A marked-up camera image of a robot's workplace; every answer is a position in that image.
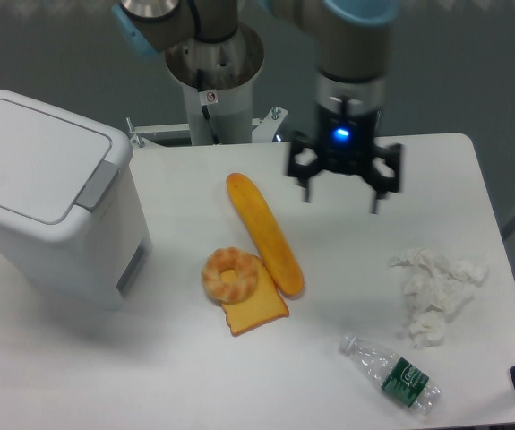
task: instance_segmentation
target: donut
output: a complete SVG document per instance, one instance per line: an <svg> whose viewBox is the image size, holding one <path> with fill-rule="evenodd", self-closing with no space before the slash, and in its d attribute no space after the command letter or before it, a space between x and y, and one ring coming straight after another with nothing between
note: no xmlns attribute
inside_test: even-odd
<svg viewBox="0 0 515 430"><path fill-rule="evenodd" d="M221 280L221 273L234 270L234 281ZM220 248L207 259L202 269L202 282L207 294L224 303L241 302L248 298L257 285L258 266L254 258L233 246Z"/></svg>

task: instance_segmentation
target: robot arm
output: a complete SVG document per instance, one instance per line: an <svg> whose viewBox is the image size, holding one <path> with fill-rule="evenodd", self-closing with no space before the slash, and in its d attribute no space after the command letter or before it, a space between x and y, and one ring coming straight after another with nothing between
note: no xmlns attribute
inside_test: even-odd
<svg viewBox="0 0 515 430"><path fill-rule="evenodd" d="M265 0L279 18L294 23L320 45L317 83L317 132L297 133L291 142L288 175L297 178L309 200L309 179L326 169L359 175L375 191L376 203L400 189L399 144L381 148L374 134L384 103L384 75L396 0ZM316 159L298 164L296 156L311 149ZM382 160L392 176L375 166Z"/></svg>
<svg viewBox="0 0 515 430"><path fill-rule="evenodd" d="M382 148L374 142L398 0L261 2L273 15L295 24L320 45L317 131L313 138L295 133L288 176L298 180L308 201L309 180L321 171L359 175L375 191L376 213L378 200L400 189L401 145ZM238 23L236 0L122 0L114 12L119 21L130 22L137 30L127 30L126 34L140 33L156 51L165 50L172 74L198 91L236 88L261 68L261 41L256 38L252 42L249 30ZM249 51L251 47L257 47L255 52ZM209 126L204 128L211 129L217 142L214 128L219 124L215 117L210 121L207 107L202 109ZM227 124L220 128L225 134L234 127ZM305 150L314 151L316 159L302 165L296 158ZM378 162L383 162L391 175L382 174Z"/></svg>

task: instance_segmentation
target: tissue paper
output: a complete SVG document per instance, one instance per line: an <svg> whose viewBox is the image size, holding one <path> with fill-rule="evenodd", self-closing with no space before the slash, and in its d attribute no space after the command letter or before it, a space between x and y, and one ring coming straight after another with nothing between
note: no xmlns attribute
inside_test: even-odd
<svg viewBox="0 0 515 430"><path fill-rule="evenodd" d="M391 266L412 268L402 286L411 311L408 335L416 348L440 345L446 322L469 302L482 285L488 266L470 259L449 260L426 248L411 249L394 257Z"/></svg>

